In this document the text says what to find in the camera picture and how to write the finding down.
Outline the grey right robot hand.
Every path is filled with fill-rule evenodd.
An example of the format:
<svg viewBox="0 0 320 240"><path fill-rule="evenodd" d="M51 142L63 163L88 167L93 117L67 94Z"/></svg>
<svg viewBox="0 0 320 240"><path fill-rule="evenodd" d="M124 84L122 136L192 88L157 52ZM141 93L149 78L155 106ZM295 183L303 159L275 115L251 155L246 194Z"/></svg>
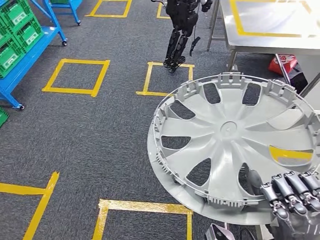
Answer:
<svg viewBox="0 0 320 240"><path fill-rule="evenodd" d="M266 228L274 240L318 240L320 181L311 171L289 171L263 183L255 170L247 176L249 193L263 195L271 208Z"/></svg>

